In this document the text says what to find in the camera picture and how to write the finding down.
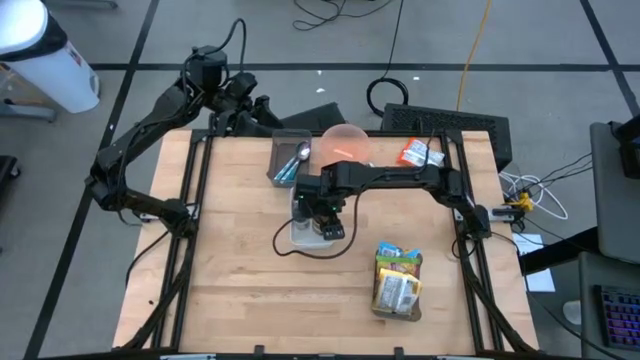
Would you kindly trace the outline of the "yellow white ramen packet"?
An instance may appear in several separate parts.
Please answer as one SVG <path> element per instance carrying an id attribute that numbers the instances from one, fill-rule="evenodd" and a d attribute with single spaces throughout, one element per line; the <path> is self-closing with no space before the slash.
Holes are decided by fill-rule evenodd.
<path id="1" fill-rule="evenodd" d="M 377 275 L 372 307 L 378 311 L 410 315 L 421 291 L 422 283 L 415 276 L 381 268 Z"/>

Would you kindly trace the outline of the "black flat panel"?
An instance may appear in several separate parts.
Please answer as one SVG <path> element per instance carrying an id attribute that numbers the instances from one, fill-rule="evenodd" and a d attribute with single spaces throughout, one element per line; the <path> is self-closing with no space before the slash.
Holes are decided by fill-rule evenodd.
<path id="1" fill-rule="evenodd" d="M 326 131 L 335 125 L 345 124 L 346 121 L 338 104 L 331 102 L 282 118 L 281 123 L 285 128 Z"/>

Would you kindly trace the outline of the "orange translucent bowl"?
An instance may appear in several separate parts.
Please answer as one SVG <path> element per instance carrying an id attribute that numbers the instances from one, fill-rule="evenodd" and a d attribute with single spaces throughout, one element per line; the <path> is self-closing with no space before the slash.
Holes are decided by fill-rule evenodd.
<path id="1" fill-rule="evenodd" d="M 371 142 L 366 132 L 351 124 L 338 124 L 326 130 L 319 140 L 320 164 L 338 161 L 368 163 Z"/>

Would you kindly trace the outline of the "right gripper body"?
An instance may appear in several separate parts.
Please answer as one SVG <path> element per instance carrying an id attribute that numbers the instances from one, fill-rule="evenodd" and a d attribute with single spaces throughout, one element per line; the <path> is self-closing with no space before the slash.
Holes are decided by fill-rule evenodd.
<path id="1" fill-rule="evenodd" d="M 340 227 L 338 217 L 345 205 L 346 192 L 318 175 L 299 175 L 294 186 L 294 218 L 311 219 L 320 228 Z"/>

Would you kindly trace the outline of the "black desk leg bar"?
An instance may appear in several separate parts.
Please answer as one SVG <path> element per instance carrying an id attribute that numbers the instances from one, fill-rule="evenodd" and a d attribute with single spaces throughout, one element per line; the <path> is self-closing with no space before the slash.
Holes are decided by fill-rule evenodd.
<path id="1" fill-rule="evenodd" d="M 519 256 L 523 275 L 574 261 L 582 252 L 599 254 L 598 227 L 592 227 L 551 245 Z"/>

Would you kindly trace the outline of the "yellow blue ramen packet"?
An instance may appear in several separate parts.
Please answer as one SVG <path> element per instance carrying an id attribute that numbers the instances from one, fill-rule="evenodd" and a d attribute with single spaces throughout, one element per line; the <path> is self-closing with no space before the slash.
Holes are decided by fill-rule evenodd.
<path id="1" fill-rule="evenodd" d="M 393 258 L 418 258 L 421 251 L 419 249 L 404 250 L 392 243 L 382 241 L 378 245 L 377 255 Z"/>

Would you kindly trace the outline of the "black box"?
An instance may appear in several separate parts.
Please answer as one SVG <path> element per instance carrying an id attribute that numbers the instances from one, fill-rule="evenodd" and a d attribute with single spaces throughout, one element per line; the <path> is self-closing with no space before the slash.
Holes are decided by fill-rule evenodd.
<path id="1" fill-rule="evenodd" d="M 640 179 L 640 114 L 625 123 L 609 123 L 611 135 L 619 144 L 619 155 L 624 175 Z"/>

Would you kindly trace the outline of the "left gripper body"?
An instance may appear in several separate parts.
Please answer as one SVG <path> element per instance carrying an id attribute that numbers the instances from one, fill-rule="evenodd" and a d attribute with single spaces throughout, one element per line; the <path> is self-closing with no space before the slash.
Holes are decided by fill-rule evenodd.
<path id="1" fill-rule="evenodd" d="M 251 92 L 258 85 L 256 77 L 250 72 L 239 72 L 232 76 L 212 95 L 212 118 L 217 119 L 223 113 L 236 113 L 252 108 Z"/>

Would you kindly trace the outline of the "patterned handle metal spoon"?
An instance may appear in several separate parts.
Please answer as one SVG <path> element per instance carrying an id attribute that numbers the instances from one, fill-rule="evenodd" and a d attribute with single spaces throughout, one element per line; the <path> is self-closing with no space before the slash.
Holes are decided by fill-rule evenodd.
<path id="1" fill-rule="evenodd" d="M 310 157 L 310 154 L 311 154 L 311 150 L 309 148 L 302 149 L 298 152 L 297 154 L 298 163 L 292 168 L 292 173 L 288 177 L 288 182 L 294 179 L 296 171 L 298 170 L 299 166 Z"/>

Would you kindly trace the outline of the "white trash bin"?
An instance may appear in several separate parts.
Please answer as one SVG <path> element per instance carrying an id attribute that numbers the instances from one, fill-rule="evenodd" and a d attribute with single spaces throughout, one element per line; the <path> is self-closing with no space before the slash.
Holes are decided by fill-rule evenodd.
<path id="1" fill-rule="evenodd" d="M 0 63 L 69 113 L 100 102 L 99 77 L 40 0 L 0 0 Z"/>

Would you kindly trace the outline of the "lime shrimp ramen packet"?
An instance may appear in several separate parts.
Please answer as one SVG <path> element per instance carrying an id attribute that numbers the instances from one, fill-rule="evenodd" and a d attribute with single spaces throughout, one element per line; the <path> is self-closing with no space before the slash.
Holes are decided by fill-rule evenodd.
<path id="1" fill-rule="evenodd" d="M 411 274 L 414 277 L 418 277 L 420 273 L 420 266 L 422 264 L 422 257 L 388 257 L 388 256 L 376 256 L 376 269 L 388 269 L 395 272 Z"/>

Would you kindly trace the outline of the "orange ramen packet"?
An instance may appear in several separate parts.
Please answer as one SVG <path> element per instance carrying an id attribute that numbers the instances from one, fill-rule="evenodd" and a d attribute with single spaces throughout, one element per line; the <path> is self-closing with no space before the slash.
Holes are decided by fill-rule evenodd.
<path id="1" fill-rule="evenodd" d="M 432 150 L 427 143 L 412 137 L 402 149 L 397 158 L 397 163 L 413 167 L 421 167 L 426 164 L 442 166 L 444 159 L 445 155 L 443 153 Z"/>

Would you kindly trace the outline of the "white paper sheet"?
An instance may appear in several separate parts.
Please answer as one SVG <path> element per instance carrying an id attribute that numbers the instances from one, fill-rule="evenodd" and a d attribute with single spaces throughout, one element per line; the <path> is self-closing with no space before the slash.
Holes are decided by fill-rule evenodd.
<path id="1" fill-rule="evenodd" d="M 514 234 L 513 240 L 517 245 L 518 254 L 526 255 L 535 250 L 539 250 L 544 246 L 542 238 L 539 234 Z M 525 284 L 530 292 L 536 293 L 554 293 L 556 291 L 552 272 L 545 269 L 525 277 Z"/>

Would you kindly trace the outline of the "teal silicone spatula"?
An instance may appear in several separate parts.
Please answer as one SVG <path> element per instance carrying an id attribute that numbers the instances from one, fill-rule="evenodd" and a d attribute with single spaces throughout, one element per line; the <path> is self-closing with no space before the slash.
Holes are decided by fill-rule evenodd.
<path id="1" fill-rule="evenodd" d="M 298 163 L 297 157 L 292 157 L 273 177 L 274 185 L 281 185 L 288 182 L 288 177 L 292 173 L 292 168 Z"/>

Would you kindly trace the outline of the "grey computer mouse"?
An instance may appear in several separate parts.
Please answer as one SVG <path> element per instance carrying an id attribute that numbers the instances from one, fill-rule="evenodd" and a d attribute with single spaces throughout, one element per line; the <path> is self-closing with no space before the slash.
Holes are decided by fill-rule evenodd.
<path id="1" fill-rule="evenodd" d="M 580 300 L 571 300 L 565 302 L 562 306 L 562 313 L 569 323 L 576 326 L 580 326 L 582 324 Z"/>

